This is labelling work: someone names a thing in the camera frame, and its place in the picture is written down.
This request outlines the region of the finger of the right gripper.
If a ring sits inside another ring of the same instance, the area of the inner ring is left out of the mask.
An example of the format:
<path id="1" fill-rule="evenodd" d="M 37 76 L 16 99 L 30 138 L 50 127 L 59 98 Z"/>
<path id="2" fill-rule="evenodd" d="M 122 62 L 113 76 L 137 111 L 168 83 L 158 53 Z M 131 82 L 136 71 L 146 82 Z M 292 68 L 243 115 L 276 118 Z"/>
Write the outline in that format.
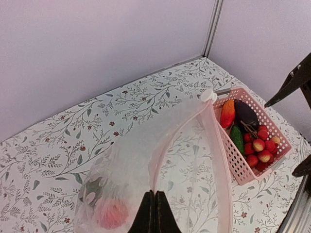
<path id="1" fill-rule="evenodd" d="M 309 53 L 287 76 L 279 91 L 265 103 L 270 107 L 291 93 L 301 89 L 309 107 L 311 106 L 311 54 Z"/>

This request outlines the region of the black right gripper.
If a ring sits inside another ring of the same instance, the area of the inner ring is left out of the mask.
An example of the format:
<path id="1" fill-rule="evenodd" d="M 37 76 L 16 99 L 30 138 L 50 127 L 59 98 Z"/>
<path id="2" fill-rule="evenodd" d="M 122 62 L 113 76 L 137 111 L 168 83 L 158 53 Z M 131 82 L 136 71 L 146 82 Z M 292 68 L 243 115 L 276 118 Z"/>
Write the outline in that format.
<path id="1" fill-rule="evenodd" d="M 303 94 L 311 106 L 311 84 L 307 83 L 303 86 Z M 302 177 L 307 175 L 307 182 L 305 185 L 305 193 L 307 194 L 307 202 L 305 204 L 306 210 L 303 212 L 303 233 L 311 232 L 311 156 L 309 155 L 304 161 L 302 161 L 292 172 L 294 177 Z"/>

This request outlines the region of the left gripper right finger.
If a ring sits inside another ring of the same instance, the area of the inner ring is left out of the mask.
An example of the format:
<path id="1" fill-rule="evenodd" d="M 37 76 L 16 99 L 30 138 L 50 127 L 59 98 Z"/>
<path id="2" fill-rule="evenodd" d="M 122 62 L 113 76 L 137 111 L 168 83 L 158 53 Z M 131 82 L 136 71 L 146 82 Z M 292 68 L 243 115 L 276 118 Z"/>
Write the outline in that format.
<path id="1" fill-rule="evenodd" d="M 155 232 L 181 233 L 163 191 L 155 194 Z"/>

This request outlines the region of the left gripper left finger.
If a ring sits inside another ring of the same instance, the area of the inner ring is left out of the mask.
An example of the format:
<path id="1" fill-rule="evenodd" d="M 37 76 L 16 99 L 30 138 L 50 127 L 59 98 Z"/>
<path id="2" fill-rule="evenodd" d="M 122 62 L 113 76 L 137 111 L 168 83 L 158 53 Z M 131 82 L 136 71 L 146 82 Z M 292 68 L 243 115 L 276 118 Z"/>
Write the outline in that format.
<path id="1" fill-rule="evenodd" d="M 128 233 L 153 233 L 155 231 L 155 194 L 146 192 Z"/>

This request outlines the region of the red bumpy fruit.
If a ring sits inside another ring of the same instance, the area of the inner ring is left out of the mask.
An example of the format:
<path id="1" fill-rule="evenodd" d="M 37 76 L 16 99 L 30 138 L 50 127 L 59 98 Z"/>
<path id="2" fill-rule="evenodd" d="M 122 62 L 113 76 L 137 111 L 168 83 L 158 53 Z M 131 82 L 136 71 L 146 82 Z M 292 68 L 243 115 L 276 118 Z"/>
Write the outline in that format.
<path id="1" fill-rule="evenodd" d="M 121 227 L 128 218 L 128 207 L 122 200 L 105 200 L 100 208 L 98 223 L 100 227 L 113 230 Z"/>

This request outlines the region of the red lychee bunch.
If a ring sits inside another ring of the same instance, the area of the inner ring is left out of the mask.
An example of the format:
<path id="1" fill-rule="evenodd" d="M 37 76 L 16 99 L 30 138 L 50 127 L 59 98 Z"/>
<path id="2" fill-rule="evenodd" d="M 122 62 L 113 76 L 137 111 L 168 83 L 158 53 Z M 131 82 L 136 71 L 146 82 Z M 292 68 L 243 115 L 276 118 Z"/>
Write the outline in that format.
<path id="1" fill-rule="evenodd" d="M 271 137 L 266 125 L 260 124 L 257 131 L 245 125 L 242 133 L 244 141 L 244 158 L 250 168 L 263 172 L 274 162 L 280 139 Z"/>

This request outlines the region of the pink perforated plastic basket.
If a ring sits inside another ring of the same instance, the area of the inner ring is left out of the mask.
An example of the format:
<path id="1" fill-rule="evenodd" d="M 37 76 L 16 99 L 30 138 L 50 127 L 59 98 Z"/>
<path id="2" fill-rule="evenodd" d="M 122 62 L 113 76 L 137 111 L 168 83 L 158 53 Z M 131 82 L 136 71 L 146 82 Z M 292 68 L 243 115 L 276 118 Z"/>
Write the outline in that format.
<path id="1" fill-rule="evenodd" d="M 228 166 L 239 185 L 260 180 L 292 149 L 263 107 L 243 88 L 217 92 L 219 122 Z"/>

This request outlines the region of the clear zip top bag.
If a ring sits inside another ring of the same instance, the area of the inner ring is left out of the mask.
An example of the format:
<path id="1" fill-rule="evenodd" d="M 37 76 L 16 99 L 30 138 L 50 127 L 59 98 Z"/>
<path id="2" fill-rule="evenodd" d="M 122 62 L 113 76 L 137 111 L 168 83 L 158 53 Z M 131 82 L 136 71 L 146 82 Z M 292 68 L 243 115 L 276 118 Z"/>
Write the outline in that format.
<path id="1" fill-rule="evenodd" d="M 133 128 L 99 155 L 83 185 L 108 177 L 111 190 L 94 208 L 77 201 L 74 231 L 127 233 L 144 194 L 152 190 L 165 193 L 182 233 L 232 232 L 230 172 L 213 110 L 216 99 L 205 90 Z M 124 201 L 129 213 L 113 230 L 98 223 L 100 208 L 110 199 Z"/>

